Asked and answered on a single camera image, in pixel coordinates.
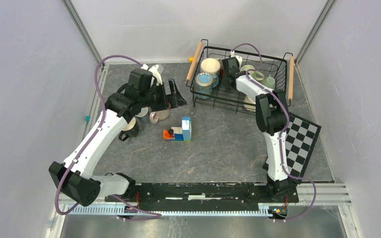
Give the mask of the grey blue small cup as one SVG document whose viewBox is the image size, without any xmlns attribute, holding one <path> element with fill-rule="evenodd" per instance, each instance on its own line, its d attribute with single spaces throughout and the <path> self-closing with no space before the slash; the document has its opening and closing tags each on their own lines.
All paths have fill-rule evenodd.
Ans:
<svg viewBox="0 0 381 238">
<path fill-rule="evenodd" d="M 143 119 L 144 117 L 146 117 L 149 113 L 149 108 L 148 107 L 144 107 L 141 109 L 141 111 L 136 115 L 137 118 L 140 118 L 140 119 Z"/>
</svg>

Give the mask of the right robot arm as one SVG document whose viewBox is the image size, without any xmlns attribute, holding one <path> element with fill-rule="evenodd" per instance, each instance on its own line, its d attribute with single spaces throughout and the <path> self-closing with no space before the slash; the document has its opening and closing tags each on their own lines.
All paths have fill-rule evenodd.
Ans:
<svg viewBox="0 0 381 238">
<path fill-rule="evenodd" d="M 244 93 L 255 102 L 256 124 L 263 133 L 267 144 L 267 198 L 280 202 L 291 189 L 287 168 L 285 139 L 289 126 L 285 93 L 272 90 L 255 80 L 248 72 L 240 70 L 237 57 L 222 60 L 223 77 L 221 83 Z"/>
</svg>

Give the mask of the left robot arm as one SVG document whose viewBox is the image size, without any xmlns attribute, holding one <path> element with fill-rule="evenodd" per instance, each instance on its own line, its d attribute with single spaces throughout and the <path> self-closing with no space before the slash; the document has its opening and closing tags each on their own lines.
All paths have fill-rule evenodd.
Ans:
<svg viewBox="0 0 381 238">
<path fill-rule="evenodd" d="M 175 109 L 187 104 L 173 78 L 165 83 L 154 70 L 137 68 L 128 82 L 111 94 L 96 123 L 80 145 L 63 162 L 52 162 L 49 173 L 57 188 L 55 201 L 64 194 L 83 207 L 99 197 L 117 195 L 122 201 L 135 198 L 136 189 L 120 174 L 94 176 L 94 169 L 111 142 L 131 123 L 142 108 L 153 112 Z"/>
</svg>

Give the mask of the pink mug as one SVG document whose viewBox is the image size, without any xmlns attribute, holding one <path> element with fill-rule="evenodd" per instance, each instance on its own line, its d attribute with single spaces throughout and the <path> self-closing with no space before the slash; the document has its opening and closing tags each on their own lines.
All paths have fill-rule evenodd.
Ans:
<svg viewBox="0 0 381 238">
<path fill-rule="evenodd" d="M 158 121 L 168 118 L 169 114 L 169 110 L 151 112 L 149 115 L 149 119 L 151 123 L 156 124 Z"/>
</svg>

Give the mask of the black mug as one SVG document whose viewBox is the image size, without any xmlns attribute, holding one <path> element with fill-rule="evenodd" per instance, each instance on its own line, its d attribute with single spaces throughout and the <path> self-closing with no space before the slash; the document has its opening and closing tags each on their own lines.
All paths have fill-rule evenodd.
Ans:
<svg viewBox="0 0 381 238">
<path fill-rule="evenodd" d="M 120 141 L 125 141 L 128 138 L 137 137 L 139 134 L 139 131 L 140 131 L 139 124 L 136 118 L 134 117 L 130 121 L 130 123 L 120 132 L 118 139 Z"/>
</svg>

